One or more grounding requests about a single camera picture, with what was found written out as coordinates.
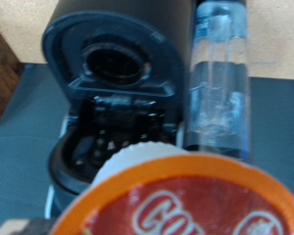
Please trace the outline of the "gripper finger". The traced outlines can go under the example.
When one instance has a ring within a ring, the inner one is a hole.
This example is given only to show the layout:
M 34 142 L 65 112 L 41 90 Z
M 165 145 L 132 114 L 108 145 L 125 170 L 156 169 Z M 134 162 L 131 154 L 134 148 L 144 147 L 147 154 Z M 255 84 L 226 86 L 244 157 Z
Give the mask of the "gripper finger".
M 9 219 L 0 226 L 0 235 L 48 235 L 56 219 Z

